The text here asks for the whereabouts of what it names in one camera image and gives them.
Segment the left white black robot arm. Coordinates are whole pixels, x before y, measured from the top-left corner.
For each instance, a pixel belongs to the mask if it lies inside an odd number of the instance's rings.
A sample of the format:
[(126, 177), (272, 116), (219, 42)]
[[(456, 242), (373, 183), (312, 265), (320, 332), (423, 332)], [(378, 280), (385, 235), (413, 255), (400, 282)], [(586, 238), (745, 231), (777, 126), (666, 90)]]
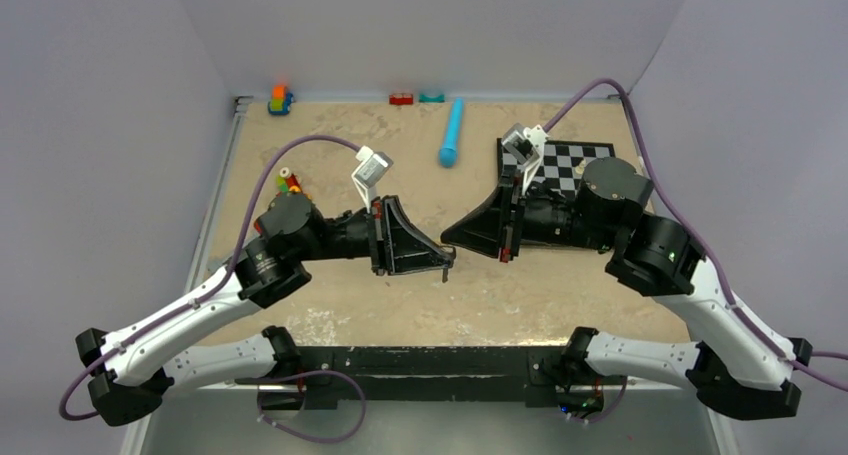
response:
[(277, 196), (254, 223), (256, 237), (206, 281), (124, 329), (90, 328), (75, 340), (95, 416), (110, 426), (139, 420), (170, 397), (225, 381), (297, 374), (287, 330), (269, 327), (245, 340), (203, 339), (294, 294), (311, 280), (309, 261), (366, 259), (378, 276), (448, 272), (456, 252), (415, 227), (395, 196), (335, 218), (305, 195)]

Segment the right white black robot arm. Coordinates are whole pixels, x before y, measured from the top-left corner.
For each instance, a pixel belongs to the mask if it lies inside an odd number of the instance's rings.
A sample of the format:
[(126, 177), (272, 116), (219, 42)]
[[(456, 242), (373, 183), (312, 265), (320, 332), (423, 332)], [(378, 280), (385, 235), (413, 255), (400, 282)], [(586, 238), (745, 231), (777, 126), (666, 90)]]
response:
[(648, 212), (653, 189), (615, 157), (592, 161), (571, 197), (505, 173), (441, 239), (504, 263), (526, 243), (605, 254), (607, 274), (676, 314), (695, 334), (692, 342), (664, 344), (579, 327), (557, 363), (542, 371), (562, 388), (637, 377), (691, 390), (709, 409), (736, 420), (794, 416), (801, 390), (791, 377), (808, 365), (811, 344), (769, 329), (723, 288), (704, 245), (681, 223)]

